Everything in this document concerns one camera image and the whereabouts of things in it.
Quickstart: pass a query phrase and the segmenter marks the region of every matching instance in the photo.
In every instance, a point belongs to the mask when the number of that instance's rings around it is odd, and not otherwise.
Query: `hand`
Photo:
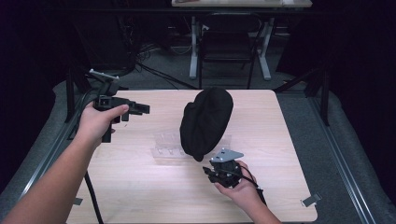
[[[90,102],[81,114],[76,138],[88,140],[94,147],[98,147],[102,143],[102,136],[107,131],[110,122],[126,113],[128,109],[128,105],[119,105],[101,112],[93,108],[93,102]]]
[[[250,176],[249,172],[247,171],[248,166],[242,161],[237,161],[237,162],[239,163],[240,166],[246,168],[246,169],[241,168],[242,175],[248,178],[252,178],[252,180],[256,182],[256,177],[254,175]],[[262,200],[260,199],[256,188],[253,186],[252,183],[250,183],[244,178],[242,178],[241,182],[233,189],[224,188],[219,183],[215,183],[215,186],[221,194],[231,198],[236,203],[236,205],[238,205],[243,210],[248,208],[248,206],[251,205],[252,203],[262,203]]]

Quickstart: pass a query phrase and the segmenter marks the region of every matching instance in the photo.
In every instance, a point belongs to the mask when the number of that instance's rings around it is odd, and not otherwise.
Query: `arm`
[[[95,110],[92,103],[87,105],[75,139],[3,223],[65,223],[93,152],[111,120],[127,111],[128,105],[104,112]]]
[[[238,163],[241,166],[248,168],[248,166],[242,161],[238,161]],[[249,177],[248,171],[245,169],[242,169],[242,174]],[[246,179],[242,179],[241,182],[233,189],[226,189],[219,183],[215,183],[215,186],[220,193],[231,198],[238,207],[244,210],[254,223],[280,223],[279,219],[277,219],[277,217],[262,202],[253,184],[248,182]]]

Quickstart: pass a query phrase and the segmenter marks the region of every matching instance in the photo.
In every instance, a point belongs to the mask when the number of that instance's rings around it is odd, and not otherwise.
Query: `gray floor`
[[[287,74],[276,73],[276,65],[279,55],[287,39],[274,37],[267,52],[267,61],[273,76],[271,81],[264,81],[260,66],[256,63],[251,89],[271,90],[283,84],[284,80],[292,78]],[[195,87],[197,80],[189,79],[190,53],[181,53],[186,48],[173,48],[173,50],[153,49],[142,54],[142,63],[154,69],[172,75]],[[230,68],[227,76],[237,74],[239,67]],[[216,74],[224,73],[216,69],[218,66],[206,66],[204,86],[222,84],[226,89],[244,89],[246,81],[240,78],[225,80],[218,78]],[[127,76],[120,78],[120,84],[132,90],[140,89],[186,89],[176,84],[173,86],[161,77],[156,77],[146,71],[139,72],[139,67]],[[316,205],[318,209],[318,220],[315,223],[396,223],[396,209],[388,197],[380,188],[375,173],[368,162],[361,144],[350,126],[336,96],[330,96],[329,121],[331,126],[323,128],[321,120],[317,118],[317,99],[305,98],[302,94],[305,84],[301,83],[291,90],[279,93],[282,112],[290,130],[290,136],[296,148],[297,155],[304,170],[308,187],[312,194],[319,193],[322,200]],[[30,153],[26,157],[20,170],[15,174],[6,190],[0,196],[1,214],[3,219],[7,211],[20,198],[25,186],[29,183],[35,168],[49,154],[50,148],[64,148],[68,141],[60,141],[58,136],[64,130],[65,119],[65,85],[61,83],[54,88],[57,94],[56,104],[52,114],[37,138]],[[336,147],[342,153],[347,168],[352,174],[356,185],[351,188],[344,179],[345,169],[338,165],[339,157],[334,156],[334,144],[329,140],[329,132],[336,140]],[[353,199],[354,193],[362,195],[367,204],[369,213],[373,218],[362,217],[358,206]]]

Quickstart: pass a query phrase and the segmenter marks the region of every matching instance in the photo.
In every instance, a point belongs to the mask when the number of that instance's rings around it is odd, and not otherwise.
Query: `black hat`
[[[196,161],[213,150],[223,136],[233,112],[233,97],[221,88],[201,91],[184,108],[180,142]]]

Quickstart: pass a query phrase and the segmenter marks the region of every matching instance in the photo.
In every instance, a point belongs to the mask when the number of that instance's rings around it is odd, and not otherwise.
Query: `white table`
[[[311,7],[312,2],[310,0],[198,0],[185,3],[177,3],[176,0],[172,0],[173,7],[293,7],[293,8],[304,8]],[[268,49],[268,43],[271,37],[271,33],[274,27],[274,19],[269,20],[265,23],[264,30],[262,32],[264,40],[262,41],[262,49],[259,49],[259,60],[262,67],[262,75],[265,80],[271,80],[271,74],[268,69],[268,63],[265,60],[265,52]],[[198,55],[196,48],[196,36],[197,27],[195,18],[192,17],[191,21],[191,66],[190,66],[190,78],[196,78],[196,71],[198,65]]]
[[[150,114],[113,125],[112,142],[93,154],[89,173],[105,223],[241,223],[249,217],[221,195],[202,162],[155,157],[158,135],[177,136],[183,110],[198,91],[119,91],[119,97],[150,105]],[[263,189],[268,207],[282,222],[311,222],[314,205],[282,112],[272,91],[229,91],[233,113],[224,134]],[[179,146],[179,138],[171,140]],[[97,223],[88,189],[78,191],[67,223]]]

